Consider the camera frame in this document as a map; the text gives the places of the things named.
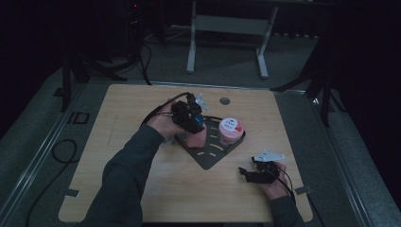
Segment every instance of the metal stand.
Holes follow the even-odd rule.
[[[278,7],[274,7],[269,20],[240,19],[230,17],[218,17],[197,14],[197,1],[192,1],[192,20],[191,20],[191,45],[189,46],[188,63],[186,72],[193,73],[195,70],[196,42],[195,35],[197,30],[208,30],[217,32],[232,32],[249,35],[263,35],[264,39],[260,47],[256,49],[257,62],[259,64],[260,77],[266,79],[268,69],[263,54],[266,50],[274,20],[277,15]]]

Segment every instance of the white table leg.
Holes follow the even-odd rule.
[[[191,45],[189,46],[188,62],[186,64],[186,72],[193,73],[195,68],[195,54],[197,45],[195,43],[196,33],[196,20],[197,20],[197,1],[192,1],[192,20],[191,20]]]
[[[264,34],[263,43],[259,48],[256,48],[256,57],[257,57],[257,62],[259,64],[260,77],[262,79],[266,79],[269,76],[268,69],[266,67],[265,57],[263,56],[263,54],[265,53],[266,45],[268,44],[268,40],[274,25],[274,19],[277,15],[277,11],[278,7],[273,8],[273,10],[271,11],[270,19],[266,26],[266,32]]]

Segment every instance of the pink jar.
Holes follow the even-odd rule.
[[[241,122],[231,117],[222,119],[218,125],[218,141],[226,147],[238,141],[243,133]]]

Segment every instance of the wooden table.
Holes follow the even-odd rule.
[[[83,151],[59,218],[79,222],[101,186],[106,163],[137,131],[156,106],[183,92],[203,93],[210,106],[204,115],[239,119],[244,141],[209,170],[204,170],[178,144],[160,147],[149,173],[142,207],[145,222],[269,222],[270,206],[254,183],[246,183],[238,167],[255,170],[251,157],[262,149],[282,153],[294,188],[303,185],[274,94],[267,90],[210,87],[112,85],[104,98]],[[229,105],[220,104],[222,97]],[[296,196],[304,221],[312,219],[305,194]]]

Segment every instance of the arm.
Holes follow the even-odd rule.
[[[284,171],[286,167],[276,163],[282,169],[279,178],[287,183]],[[270,200],[271,213],[275,227],[301,227],[305,223],[291,197],[288,190],[279,182],[274,181],[272,184],[261,184],[263,191]]]
[[[170,109],[167,105],[161,112]],[[105,166],[102,186],[77,226],[142,226],[141,199],[153,157],[165,138],[182,131],[165,115],[143,125]]]

